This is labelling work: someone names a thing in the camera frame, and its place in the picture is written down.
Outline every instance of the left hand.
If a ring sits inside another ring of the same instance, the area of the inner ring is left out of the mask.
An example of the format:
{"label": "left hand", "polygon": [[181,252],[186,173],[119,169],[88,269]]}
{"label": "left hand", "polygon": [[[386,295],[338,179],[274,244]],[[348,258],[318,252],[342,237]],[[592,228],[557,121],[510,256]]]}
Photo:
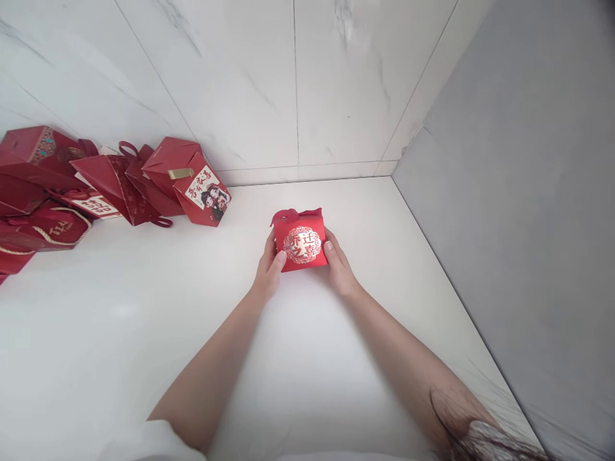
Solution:
{"label": "left hand", "polygon": [[258,261],[256,277],[254,277],[254,283],[252,288],[250,288],[250,292],[265,303],[273,298],[280,285],[280,272],[285,262],[285,251],[280,251],[278,254],[275,253],[275,234],[272,230],[265,243],[265,251]]}

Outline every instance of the hand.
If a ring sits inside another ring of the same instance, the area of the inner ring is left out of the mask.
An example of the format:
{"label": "hand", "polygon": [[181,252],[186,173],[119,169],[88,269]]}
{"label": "hand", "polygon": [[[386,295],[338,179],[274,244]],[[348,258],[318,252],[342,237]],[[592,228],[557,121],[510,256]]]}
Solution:
{"label": "hand", "polygon": [[286,252],[280,251],[275,254],[275,234],[273,230],[267,242],[265,243],[265,251],[258,261],[256,269],[256,277],[250,288],[250,293],[255,295],[263,303],[267,303],[273,298],[277,287],[280,285],[280,272],[286,262]]}
{"label": "hand", "polygon": [[340,248],[333,232],[325,227],[325,256],[331,267],[331,284],[341,296],[350,296],[363,290],[350,269],[348,258]]}

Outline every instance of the gray wall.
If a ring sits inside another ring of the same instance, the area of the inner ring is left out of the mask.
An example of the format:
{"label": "gray wall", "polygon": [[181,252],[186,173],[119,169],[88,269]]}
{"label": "gray wall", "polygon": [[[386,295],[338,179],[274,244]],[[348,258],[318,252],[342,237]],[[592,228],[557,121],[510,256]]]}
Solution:
{"label": "gray wall", "polygon": [[614,5],[500,0],[424,125],[393,178],[504,376],[615,455]]}

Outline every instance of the white sleeve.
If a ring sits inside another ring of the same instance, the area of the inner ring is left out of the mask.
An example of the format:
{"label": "white sleeve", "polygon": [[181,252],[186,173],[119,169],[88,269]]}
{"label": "white sleeve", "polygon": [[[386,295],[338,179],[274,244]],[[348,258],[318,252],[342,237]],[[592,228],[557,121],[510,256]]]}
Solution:
{"label": "white sleeve", "polygon": [[98,461],[206,461],[188,447],[167,421],[148,421],[115,437]]}

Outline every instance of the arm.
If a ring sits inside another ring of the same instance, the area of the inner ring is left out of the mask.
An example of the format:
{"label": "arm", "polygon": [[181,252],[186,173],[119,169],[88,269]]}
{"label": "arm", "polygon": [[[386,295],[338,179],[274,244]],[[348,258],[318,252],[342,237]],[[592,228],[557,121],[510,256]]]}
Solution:
{"label": "arm", "polygon": [[173,381],[148,421],[168,421],[186,445],[207,452],[285,262],[285,252],[275,254],[272,232],[252,288]]}
{"label": "arm", "polygon": [[456,437],[466,435],[475,419],[498,427],[455,373],[361,287],[329,229],[326,237],[334,288],[393,390],[441,456],[450,456],[442,422]]}

